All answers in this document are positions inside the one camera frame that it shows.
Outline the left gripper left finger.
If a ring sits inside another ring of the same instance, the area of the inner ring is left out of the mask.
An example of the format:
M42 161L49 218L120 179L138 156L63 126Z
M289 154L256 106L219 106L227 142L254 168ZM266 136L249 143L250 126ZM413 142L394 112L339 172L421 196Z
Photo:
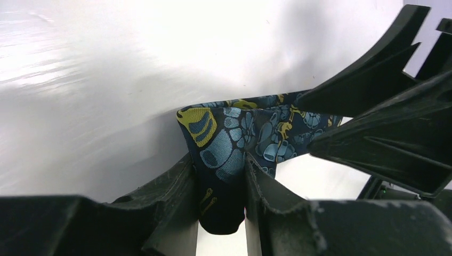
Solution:
M112 203L77 195L1 198L1 255L195 255L190 155Z

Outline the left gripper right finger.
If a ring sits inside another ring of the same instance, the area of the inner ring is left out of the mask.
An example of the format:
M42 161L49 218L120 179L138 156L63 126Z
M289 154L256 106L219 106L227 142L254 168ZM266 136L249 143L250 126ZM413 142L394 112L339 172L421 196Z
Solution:
M245 158L249 255L451 255L451 222L422 201L307 201Z

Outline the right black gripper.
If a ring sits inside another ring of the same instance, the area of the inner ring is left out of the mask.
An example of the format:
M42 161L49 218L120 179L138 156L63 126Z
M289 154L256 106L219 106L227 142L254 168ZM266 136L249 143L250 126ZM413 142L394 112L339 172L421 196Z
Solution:
M370 50L295 105L359 115L308 145L314 157L371 175L359 199L427 201L450 212L450 19L437 26L440 36L417 74L420 84L404 91L415 83L403 69L419 46L413 40L429 11L405 5Z

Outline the blue patterned tie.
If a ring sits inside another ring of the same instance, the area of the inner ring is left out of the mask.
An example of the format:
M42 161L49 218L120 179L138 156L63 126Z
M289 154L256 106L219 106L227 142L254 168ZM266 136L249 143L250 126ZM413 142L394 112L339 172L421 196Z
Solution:
M230 235L244 221L247 155L275 177L278 163L305 155L315 137L340 126L341 116L302 110L302 95L214 101L177 112L196 171L199 222L208 233Z

